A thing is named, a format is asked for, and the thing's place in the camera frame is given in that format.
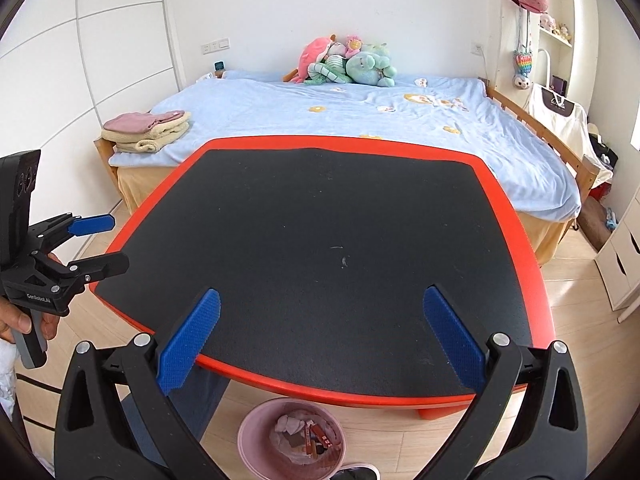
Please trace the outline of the person's left hand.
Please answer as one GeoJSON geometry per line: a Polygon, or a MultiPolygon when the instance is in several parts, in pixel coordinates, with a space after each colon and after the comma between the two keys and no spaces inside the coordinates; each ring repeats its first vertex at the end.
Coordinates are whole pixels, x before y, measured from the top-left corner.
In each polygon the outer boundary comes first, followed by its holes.
{"type": "MultiPolygon", "coordinates": [[[[45,340],[52,340],[58,333],[60,318],[51,313],[43,313],[40,330],[45,340]]],[[[32,331],[32,320],[6,298],[0,298],[0,337],[14,343],[12,330],[26,335],[32,331]]]]}

